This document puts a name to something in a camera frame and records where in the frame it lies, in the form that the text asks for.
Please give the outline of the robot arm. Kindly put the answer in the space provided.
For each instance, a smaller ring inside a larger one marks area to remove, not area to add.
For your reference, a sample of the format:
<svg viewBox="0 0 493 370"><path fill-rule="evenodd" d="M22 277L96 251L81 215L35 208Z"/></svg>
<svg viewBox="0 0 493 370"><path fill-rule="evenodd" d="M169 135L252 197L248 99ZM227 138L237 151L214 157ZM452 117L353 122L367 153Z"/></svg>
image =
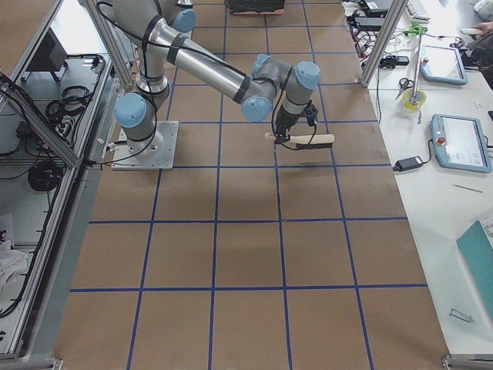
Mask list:
<svg viewBox="0 0 493 370"><path fill-rule="evenodd" d="M140 88L162 91L167 87L162 64L168 62L240 104L250 122L272 118L266 138L290 150L331 147L334 136L312 133L291 136L290 129L303 117L317 125L318 110L311 96L320 81L313 62L296 65L259 54L246 74L192 41L196 24L191 1L98 1L97 12L122 31L141 54Z"/></svg>

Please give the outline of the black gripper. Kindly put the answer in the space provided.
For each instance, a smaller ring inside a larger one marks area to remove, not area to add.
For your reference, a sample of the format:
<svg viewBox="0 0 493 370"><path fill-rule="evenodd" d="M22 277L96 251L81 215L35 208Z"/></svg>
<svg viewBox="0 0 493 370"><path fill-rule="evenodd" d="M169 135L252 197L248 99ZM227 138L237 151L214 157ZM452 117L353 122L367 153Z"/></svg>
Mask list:
<svg viewBox="0 0 493 370"><path fill-rule="evenodd" d="M280 109L277 112L275 120L274 134L277 139L289 139L290 129L299 119L298 114L287 112L285 109Z"/></svg>

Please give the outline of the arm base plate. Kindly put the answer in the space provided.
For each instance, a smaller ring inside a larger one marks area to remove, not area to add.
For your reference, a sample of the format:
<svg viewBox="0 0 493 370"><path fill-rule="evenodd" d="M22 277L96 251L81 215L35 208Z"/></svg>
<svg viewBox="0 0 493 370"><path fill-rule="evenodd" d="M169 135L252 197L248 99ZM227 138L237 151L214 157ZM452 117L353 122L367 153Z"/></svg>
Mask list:
<svg viewBox="0 0 493 370"><path fill-rule="evenodd" d="M111 167L114 170L171 170L174 164L178 121L158 121L156 133L142 142L128 140L124 129L120 130L118 145Z"/></svg>

